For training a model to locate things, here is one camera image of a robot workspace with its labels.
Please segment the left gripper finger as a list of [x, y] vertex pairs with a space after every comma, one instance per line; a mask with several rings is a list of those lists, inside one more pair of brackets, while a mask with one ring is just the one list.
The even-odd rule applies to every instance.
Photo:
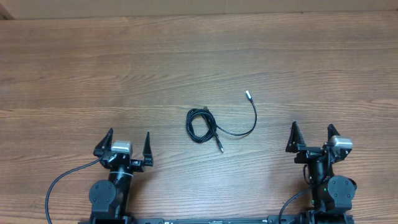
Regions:
[[147, 132], [142, 155], [144, 156], [144, 166], [152, 167], [154, 165], [154, 160], [153, 160], [152, 150], [150, 147], [150, 132]]
[[102, 157], [107, 151], [111, 150], [113, 140], [113, 128], [110, 128], [105, 137], [95, 146], [93, 155]]

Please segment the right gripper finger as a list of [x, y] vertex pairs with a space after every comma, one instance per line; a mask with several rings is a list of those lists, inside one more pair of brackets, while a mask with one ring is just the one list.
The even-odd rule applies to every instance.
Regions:
[[290, 129], [290, 136], [285, 151], [291, 153], [298, 153], [301, 150], [301, 148], [305, 146], [306, 143], [300, 132], [298, 123], [297, 121], [294, 121]]
[[328, 142], [331, 141], [333, 136], [339, 136], [340, 135], [333, 124], [329, 124], [328, 127], [327, 127], [327, 130], [328, 130]]

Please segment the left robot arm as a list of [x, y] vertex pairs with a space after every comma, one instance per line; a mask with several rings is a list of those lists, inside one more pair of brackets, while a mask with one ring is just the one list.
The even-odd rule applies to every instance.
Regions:
[[135, 172], [144, 172], [152, 167], [154, 160], [150, 147], [150, 134], [146, 134], [143, 159], [132, 158], [130, 141], [113, 141], [111, 128], [105, 137], [95, 146], [93, 155], [107, 170], [107, 179], [95, 182], [89, 191], [91, 202], [90, 223], [137, 223], [129, 214], [127, 203]]

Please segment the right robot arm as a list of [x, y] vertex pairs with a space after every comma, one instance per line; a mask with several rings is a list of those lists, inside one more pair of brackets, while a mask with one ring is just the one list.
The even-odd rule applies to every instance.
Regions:
[[[327, 141], [321, 147], [307, 146], [296, 121], [292, 123], [286, 152], [296, 154], [294, 162], [303, 165], [303, 178], [308, 188], [290, 198], [281, 208], [279, 223], [353, 223], [346, 212], [352, 209], [357, 184], [353, 179], [335, 175], [333, 164], [346, 159], [353, 149], [349, 137], [342, 136], [333, 124], [327, 127]], [[283, 212], [296, 198], [310, 192], [312, 206], [298, 215]]]

